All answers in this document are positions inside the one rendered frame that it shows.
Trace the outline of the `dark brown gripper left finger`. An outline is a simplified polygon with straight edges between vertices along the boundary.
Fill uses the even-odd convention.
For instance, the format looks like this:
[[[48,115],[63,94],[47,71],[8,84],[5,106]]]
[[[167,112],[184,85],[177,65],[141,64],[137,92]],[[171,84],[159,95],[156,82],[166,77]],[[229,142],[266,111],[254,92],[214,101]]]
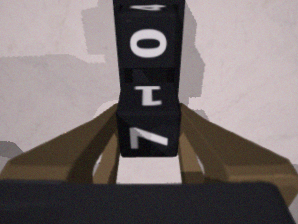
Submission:
[[[0,180],[116,184],[120,159],[117,106],[118,103],[89,122],[8,160],[0,173]]]

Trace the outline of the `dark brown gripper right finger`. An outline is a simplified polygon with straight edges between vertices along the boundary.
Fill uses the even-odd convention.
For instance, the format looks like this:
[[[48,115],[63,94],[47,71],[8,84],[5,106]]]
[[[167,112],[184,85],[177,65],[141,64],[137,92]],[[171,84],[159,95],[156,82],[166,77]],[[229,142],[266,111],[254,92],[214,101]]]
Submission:
[[[204,119],[183,103],[180,107],[182,183],[268,182],[278,187],[289,208],[298,194],[298,173],[289,159]]]

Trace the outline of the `black cube with grey digits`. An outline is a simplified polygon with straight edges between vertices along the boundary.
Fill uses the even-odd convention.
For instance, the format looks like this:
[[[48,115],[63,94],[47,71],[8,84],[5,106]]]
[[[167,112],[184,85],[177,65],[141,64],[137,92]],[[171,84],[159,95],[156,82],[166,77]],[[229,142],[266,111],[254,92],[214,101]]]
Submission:
[[[123,83],[116,112],[121,156],[176,157],[181,114],[173,82]]]

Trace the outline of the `black calendar cube with white digits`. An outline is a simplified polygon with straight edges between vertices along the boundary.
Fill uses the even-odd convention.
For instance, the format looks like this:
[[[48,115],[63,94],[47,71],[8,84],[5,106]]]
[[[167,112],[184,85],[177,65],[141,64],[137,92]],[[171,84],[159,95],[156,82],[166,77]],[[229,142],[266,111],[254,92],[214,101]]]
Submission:
[[[123,5],[118,27],[122,68],[176,67],[178,14],[173,5]]]

